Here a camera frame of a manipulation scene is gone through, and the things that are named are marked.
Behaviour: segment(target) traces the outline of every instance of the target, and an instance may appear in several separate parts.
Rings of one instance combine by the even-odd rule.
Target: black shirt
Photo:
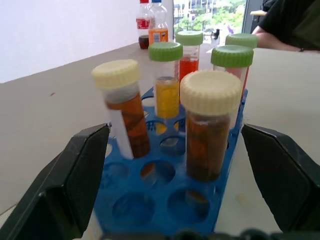
[[[285,44],[320,50],[320,0],[277,0],[258,25]]]

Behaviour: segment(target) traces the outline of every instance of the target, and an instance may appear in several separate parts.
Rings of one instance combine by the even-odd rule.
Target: plastic bottle
[[[202,31],[180,31],[175,41],[183,45],[183,57],[180,59],[179,80],[199,69],[200,45],[204,41]]]
[[[228,144],[230,114],[239,107],[242,86],[228,72],[202,70],[180,83],[186,110],[186,173],[209,182],[217,179]]]
[[[139,45],[141,49],[148,49],[149,47],[149,28],[155,22],[155,18],[150,11],[149,0],[140,0],[139,12],[136,15],[136,28],[138,29]]]
[[[152,0],[150,11],[154,15],[154,25],[149,28],[149,45],[153,43],[168,42],[169,32],[166,22],[167,9],[161,0]]]
[[[255,49],[258,45],[258,37],[254,34],[249,33],[230,34],[225,38],[225,45],[238,45]],[[246,70],[241,99],[244,97],[245,94],[248,74],[249,67]]]
[[[121,155],[126,159],[147,155],[150,142],[138,85],[138,63],[131,59],[110,61],[91,74],[102,90]]]
[[[183,47],[177,42],[156,42],[148,49],[149,58],[156,66],[154,70],[155,113],[163,119],[171,119],[179,114],[179,60]],[[156,125],[161,134],[165,126]]]
[[[248,68],[252,64],[254,58],[254,51],[250,47],[226,45],[218,46],[212,50],[211,63],[213,64],[213,70],[219,70],[229,72],[236,75],[241,81],[242,93],[245,91],[245,82],[247,79]],[[237,108],[231,115],[230,128],[234,128],[237,122],[238,116]]]

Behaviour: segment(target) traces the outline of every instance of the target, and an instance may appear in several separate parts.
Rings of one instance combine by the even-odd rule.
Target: blue test tube rack
[[[116,139],[105,158],[94,211],[104,233],[157,233],[172,236],[181,229],[209,234],[215,226],[224,196],[232,157],[241,130],[248,91],[241,101],[235,127],[228,136],[228,147],[219,178],[196,181],[186,174],[185,110],[172,119],[156,116],[154,106],[143,106],[151,150],[139,159],[121,157]],[[153,98],[151,88],[143,99]],[[166,125],[157,135],[156,124]],[[154,164],[154,171],[141,172]]]

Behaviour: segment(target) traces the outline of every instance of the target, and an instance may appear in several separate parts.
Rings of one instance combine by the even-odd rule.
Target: cream screw cap
[[[186,110],[204,116],[222,116],[236,111],[241,94],[240,79],[224,71],[195,71],[180,83],[182,105]]]
[[[91,72],[98,89],[119,89],[140,79],[138,62],[132,59],[103,63]]]

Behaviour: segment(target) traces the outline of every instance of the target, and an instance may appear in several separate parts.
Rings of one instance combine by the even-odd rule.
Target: soda bottle
[[[136,28],[138,29],[139,45],[141,49],[149,47],[148,29],[151,27],[155,18],[150,11],[149,0],[140,0],[140,9],[136,15]]]
[[[166,22],[167,9],[162,5],[161,0],[152,0],[150,12],[154,15],[154,25],[149,28],[149,44],[168,42],[168,24]]]

